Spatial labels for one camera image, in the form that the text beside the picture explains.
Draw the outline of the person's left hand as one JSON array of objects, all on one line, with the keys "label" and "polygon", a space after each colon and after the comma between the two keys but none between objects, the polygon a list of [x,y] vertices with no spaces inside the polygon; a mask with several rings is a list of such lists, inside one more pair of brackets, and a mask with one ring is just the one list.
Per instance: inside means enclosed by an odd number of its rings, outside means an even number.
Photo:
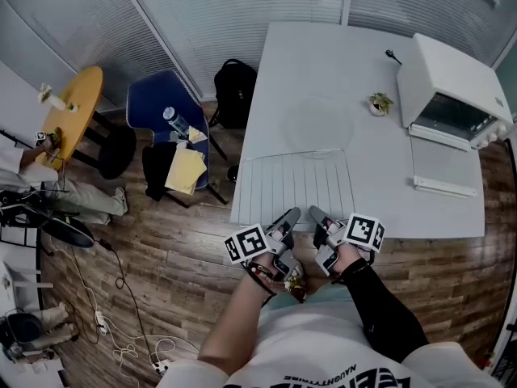
[{"label": "person's left hand", "polygon": [[248,267],[250,270],[259,275],[273,277],[277,273],[277,269],[273,263],[274,254],[270,252],[264,252],[261,255],[254,257],[249,263]]}]

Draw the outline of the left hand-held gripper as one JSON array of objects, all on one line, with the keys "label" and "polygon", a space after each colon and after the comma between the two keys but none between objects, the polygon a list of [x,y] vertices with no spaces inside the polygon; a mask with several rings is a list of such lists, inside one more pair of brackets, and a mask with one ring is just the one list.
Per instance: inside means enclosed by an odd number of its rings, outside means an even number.
[{"label": "left hand-held gripper", "polygon": [[248,226],[225,239],[225,249],[231,264],[240,264],[248,271],[248,263],[264,252],[273,253],[277,273],[268,279],[276,282],[288,281],[299,276],[299,262],[292,249],[292,229],[301,217],[298,207],[289,209],[264,230],[260,224]]}]

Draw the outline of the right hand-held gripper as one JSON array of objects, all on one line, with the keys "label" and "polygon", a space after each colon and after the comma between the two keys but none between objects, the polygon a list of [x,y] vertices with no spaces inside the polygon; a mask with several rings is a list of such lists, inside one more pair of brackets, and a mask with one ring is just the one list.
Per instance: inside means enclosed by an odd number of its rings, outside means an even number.
[{"label": "right hand-held gripper", "polygon": [[315,261],[327,276],[333,273],[333,265],[338,259],[336,247],[344,243],[366,251],[368,264],[374,263],[385,236],[385,227],[379,219],[352,213],[348,219],[338,221],[315,205],[309,207],[309,216],[316,222],[313,238],[313,245],[317,248]]}]

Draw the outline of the person's right hand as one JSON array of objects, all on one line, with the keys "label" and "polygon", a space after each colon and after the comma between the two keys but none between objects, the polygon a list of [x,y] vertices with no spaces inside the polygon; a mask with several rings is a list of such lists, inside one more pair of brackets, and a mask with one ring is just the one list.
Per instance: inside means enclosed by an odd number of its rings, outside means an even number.
[{"label": "person's right hand", "polygon": [[349,243],[337,246],[336,251],[338,259],[333,265],[333,270],[337,275],[343,273],[355,261],[363,259],[358,249]]}]

